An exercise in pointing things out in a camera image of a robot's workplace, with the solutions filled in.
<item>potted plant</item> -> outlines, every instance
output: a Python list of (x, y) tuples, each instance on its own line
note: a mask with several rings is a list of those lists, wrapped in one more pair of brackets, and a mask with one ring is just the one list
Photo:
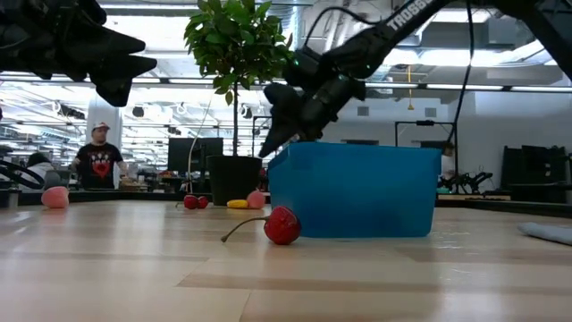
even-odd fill
[(198, 1), (200, 13), (190, 17), (184, 39), (203, 77), (213, 75), (215, 93), (233, 104), (232, 156), (206, 161), (214, 204), (245, 199), (258, 184), (262, 160), (238, 156), (239, 86), (249, 90), (255, 81), (269, 82), (282, 74), (291, 57), (292, 36), (282, 35), (282, 22), (267, 15), (271, 3), (255, 0)]

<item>table surface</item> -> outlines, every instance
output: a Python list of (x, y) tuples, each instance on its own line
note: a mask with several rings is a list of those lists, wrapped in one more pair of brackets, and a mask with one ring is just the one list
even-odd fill
[(422, 239), (273, 246), (262, 210), (110, 201), (0, 211), (0, 321), (570, 321), (572, 249), (545, 217), (437, 208)]

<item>plant pot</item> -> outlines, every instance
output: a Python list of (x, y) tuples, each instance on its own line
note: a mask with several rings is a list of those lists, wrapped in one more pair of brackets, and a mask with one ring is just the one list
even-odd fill
[(207, 157), (213, 204), (226, 206), (229, 200), (246, 199), (257, 188), (261, 167), (257, 157)]

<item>black t-shirt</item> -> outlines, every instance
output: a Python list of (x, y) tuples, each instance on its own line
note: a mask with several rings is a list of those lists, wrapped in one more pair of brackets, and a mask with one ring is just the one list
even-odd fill
[(122, 154), (113, 144), (97, 146), (89, 143), (80, 148), (78, 173), (86, 189), (114, 189), (114, 165), (123, 161)]

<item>blue container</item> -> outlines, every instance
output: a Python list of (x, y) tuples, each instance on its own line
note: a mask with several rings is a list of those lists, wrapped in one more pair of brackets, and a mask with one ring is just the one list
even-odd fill
[(302, 236), (424, 237), (431, 231), (438, 149), (300, 142), (268, 168), (272, 206), (292, 209)]

